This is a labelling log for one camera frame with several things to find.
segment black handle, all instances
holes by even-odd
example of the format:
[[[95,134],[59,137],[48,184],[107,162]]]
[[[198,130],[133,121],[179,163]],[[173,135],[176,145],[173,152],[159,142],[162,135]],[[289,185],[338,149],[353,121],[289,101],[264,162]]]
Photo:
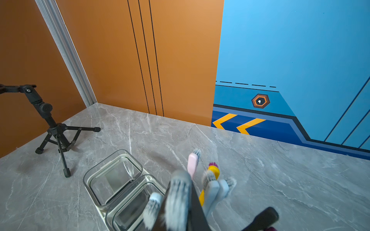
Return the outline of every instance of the black handle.
[[[258,230],[265,230],[270,227],[273,223],[277,222],[279,219],[279,214],[277,211],[272,208],[268,207],[267,209],[263,210],[260,214],[258,214],[252,223],[247,226],[242,231],[258,231]]]
[[[158,213],[157,220],[153,226],[152,231],[166,231],[166,227],[164,222],[162,221],[161,217],[164,215],[164,207],[166,205],[166,200],[168,196],[168,192],[171,185],[168,185],[166,194],[163,198],[161,209]],[[207,219],[204,216],[201,203],[199,202],[198,195],[196,194],[196,190],[194,185],[191,186],[192,194],[191,194],[191,209],[188,214],[188,226],[186,228],[187,231],[211,231],[209,225],[207,223]]]
[[[3,85],[3,84],[0,84],[0,94],[1,93],[5,93],[5,92],[21,92],[21,89],[20,89],[21,86],[6,86],[6,85]]]

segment tripod arm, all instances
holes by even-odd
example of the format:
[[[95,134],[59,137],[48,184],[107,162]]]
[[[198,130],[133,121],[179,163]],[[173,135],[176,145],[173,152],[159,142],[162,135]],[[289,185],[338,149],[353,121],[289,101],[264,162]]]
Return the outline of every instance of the tripod arm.
[[[51,128],[55,127],[57,123],[51,117],[52,105],[43,102],[41,96],[35,90],[36,85],[22,85],[22,86],[5,86],[0,84],[0,94],[5,92],[20,92],[24,93],[29,102],[35,107],[40,116],[46,120]]]

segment pink toothbrush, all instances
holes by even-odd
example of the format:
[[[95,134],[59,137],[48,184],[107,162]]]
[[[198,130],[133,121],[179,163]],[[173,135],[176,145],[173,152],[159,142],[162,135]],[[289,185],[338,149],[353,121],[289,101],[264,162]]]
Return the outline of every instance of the pink toothbrush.
[[[191,176],[191,179],[193,179],[193,176],[196,171],[196,167],[198,166],[199,159],[201,158],[201,150],[195,149],[194,152],[190,153],[189,159],[188,159],[188,173]]]

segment tripod rubber foot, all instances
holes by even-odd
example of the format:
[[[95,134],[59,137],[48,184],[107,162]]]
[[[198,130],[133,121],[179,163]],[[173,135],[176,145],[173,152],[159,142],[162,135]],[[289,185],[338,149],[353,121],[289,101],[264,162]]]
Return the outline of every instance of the tripod rubber foot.
[[[42,153],[43,153],[43,151],[44,151],[43,149],[41,149],[41,148],[39,148],[39,147],[38,147],[38,148],[36,148],[36,151],[35,151],[35,152],[36,152],[37,154],[42,154]]]
[[[69,168],[66,168],[66,169],[63,169],[63,172],[64,172],[64,176],[66,178],[70,177],[71,176],[71,172],[69,171]]]

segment orange panel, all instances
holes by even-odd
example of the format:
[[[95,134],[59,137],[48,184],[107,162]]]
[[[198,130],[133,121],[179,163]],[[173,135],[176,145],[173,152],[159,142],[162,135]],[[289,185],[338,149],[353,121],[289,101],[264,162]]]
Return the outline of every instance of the orange panel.
[[[128,2],[57,3],[97,101],[149,112],[153,96],[144,88]]]
[[[1,84],[36,84],[57,122],[85,108],[35,1],[0,1],[0,30]],[[0,157],[48,129],[22,93],[1,94],[0,108]]]
[[[142,26],[144,28],[145,35],[145,47],[147,50],[147,59],[149,62],[150,76],[152,80],[153,92],[155,105],[157,109],[157,115],[163,116],[163,106],[162,106],[162,95],[161,86],[158,76],[158,65],[157,65],[157,54],[156,47],[154,43],[154,33],[152,24],[152,15],[150,9],[150,2],[148,0],[140,0],[140,13],[142,18]]]
[[[164,116],[210,126],[223,1],[150,4]]]
[[[154,91],[153,91],[153,79],[152,79],[152,72],[148,65],[148,55],[147,55],[147,46],[146,46],[146,39],[143,29],[142,23],[142,16],[141,16],[141,9],[138,0],[129,0],[129,7],[130,7],[130,14],[132,23],[134,25],[134,32],[135,32],[135,39],[136,45],[138,48],[139,60],[140,60],[140,67],[142,71],[142,76],[144,78],[144,85],[145,90],[147,93],[149,111],[151,114],[157,115],[157,107],[155,104],[154,98]]]

